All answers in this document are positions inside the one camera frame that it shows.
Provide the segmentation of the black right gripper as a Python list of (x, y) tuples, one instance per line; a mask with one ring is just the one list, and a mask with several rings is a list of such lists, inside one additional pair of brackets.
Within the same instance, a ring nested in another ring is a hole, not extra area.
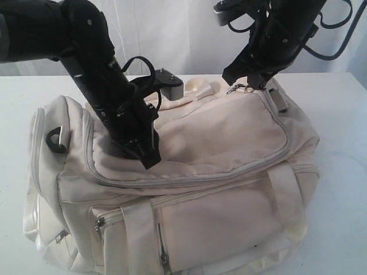
[(264, 89), (279, 71), (293, 63), (301, 44), (310, 38), (317, 5), (261, 5), (247, 46), (222, 72), (233, 85), (247, 76), (248, 86)]

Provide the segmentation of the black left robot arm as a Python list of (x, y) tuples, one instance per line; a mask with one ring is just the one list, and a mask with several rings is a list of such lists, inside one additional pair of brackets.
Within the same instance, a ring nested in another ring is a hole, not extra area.
[(110, 40), (104, 14), (90, 1), (2, 1), (1, 62), (49, 59), (62, 63), (123, 155), (145, 168), (161, 161), (154, 129), (155, 70), (128, 81)]

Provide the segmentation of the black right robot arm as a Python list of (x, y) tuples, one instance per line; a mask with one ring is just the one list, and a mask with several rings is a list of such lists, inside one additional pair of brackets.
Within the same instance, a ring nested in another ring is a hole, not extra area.
[(248, 44), (222, 73), (233, 85), (246, 77), (250, 87), (262, 89), (296, 59), (314, 31), (324, 1), (236, 1), (234, 8), (254, 23)]

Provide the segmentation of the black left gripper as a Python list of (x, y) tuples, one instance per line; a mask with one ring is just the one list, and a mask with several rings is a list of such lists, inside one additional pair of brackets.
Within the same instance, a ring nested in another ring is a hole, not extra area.
[(124, 77), (83, 77), (83, 95), (110, 136), (110, 153), (138, 159), (149, 170), (162, 159), (154, 129), (158, 111)]

